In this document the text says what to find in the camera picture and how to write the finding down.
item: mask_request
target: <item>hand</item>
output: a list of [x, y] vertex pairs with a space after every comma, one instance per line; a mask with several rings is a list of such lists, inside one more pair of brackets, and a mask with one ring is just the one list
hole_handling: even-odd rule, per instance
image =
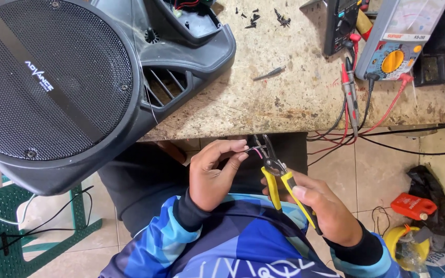
[[[293, 170], [291, 172], [297, 184], [293, 188], [293, 195], [317, 213], [318, 225], [323, 236], [344, 247], [358, 244], [363, 237], [362, 227], [325, 181], [312, 179]], [[265, 178], [261, 182], [267, 185]], [[278, 183], [278, 188], [281, 201], [295, 203], [288, 191], [281, 189], [285, 188], [282, 182]], [[269, 188], [264, 188], [262, 192], [264, 195], [269, 195]]]
[[[213, 211], [229, 193], [236, 171], [248, 158], [246, 140], [216, 140], [194, 155], [190, 163], [190, 197], [202, 210]], [[222, 170], [219, 162], [230, 157]]]

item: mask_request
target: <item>speaker housing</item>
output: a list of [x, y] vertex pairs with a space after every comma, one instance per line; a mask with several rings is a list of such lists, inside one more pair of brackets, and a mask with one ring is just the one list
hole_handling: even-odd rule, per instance
[[[0, 7], [24, 1], [0, 0]], [[234, 62], [236, 42], [229, 26], [222, 25], [205, 5], [184, 10], [182, 17], [177, 18], [170, 4], [163, 0], [35, 1], [43, 5], [76, 5], [102, 20], [123, 44], [133, 77], [132, 96], [123, 117], [111, 133], [89, 149], [43, 161], [0, 152], [0, 170], [17, 185], [37, 195], [62, 194], [76, 186], [207, 87]], [[21, 20], [25, 22], [29, 17], [32, 15]], [[184, 24], [187, 19], [198, 20], [199, 24], [187, 28]], [[146, 41], [149, 27], [154, 30], [157, 43]], [[94, 78], [100, 78], [100, 74], [96, 74]], [[178, 94], [171, 93], [162, 75], [172, 77], [171, 85], [179, 88]], [[166, 93], [168, 101], [154, 92], [156, 84]]]

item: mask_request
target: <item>person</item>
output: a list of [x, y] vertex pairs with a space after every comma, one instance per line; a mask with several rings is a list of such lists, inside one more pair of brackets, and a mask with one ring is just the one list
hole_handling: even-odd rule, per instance
[[[306, 175], [306, 133], [269, 137], [293, 169], [294, 196], [316, 212], [335, 268], [347, 277], [399, 277], [381, 237], [324, 181]], [[157, 146], [136, 143], [99, 170], [133, 238], [100, 277], [340, 277], [314, 252], [306, 217], [286, 190], [279, 190], [282, 212], [275, 210], [263, 162], [245, 152], [249, 145], [214, 141], [188, 169]]]

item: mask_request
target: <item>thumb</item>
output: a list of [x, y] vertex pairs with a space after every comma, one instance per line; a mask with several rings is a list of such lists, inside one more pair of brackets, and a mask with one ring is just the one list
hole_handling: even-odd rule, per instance
[[230, 184], [233, 182], [234, 176], [238, 171], [238, 168], [245, 159], [248, 158], [248, 154], [245, 152], [238, 152], [231, 156], [231, 158], [226, 162], [221, 174], [219, 174], [219, 179], [222, 179], [224, 183]]
[[319, 193], [310, 188], [295, 186], [293, 187], [293, 195], [301, 203], [312, 207], [312, 209], [317, 212], [317, 214], [326, 212], [329, 206], [329, 200], [327, 200], [327, 198], [322, 195], [322, 193]]

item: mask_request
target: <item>red container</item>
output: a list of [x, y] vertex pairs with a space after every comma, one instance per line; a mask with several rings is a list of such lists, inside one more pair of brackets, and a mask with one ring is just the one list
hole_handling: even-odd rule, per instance
[[391, 203], [392, 210], [415, 220], [426, 220], [436, 211], [437, 206], [429, 199], [419, 198], [407, 193], [401, 193]]

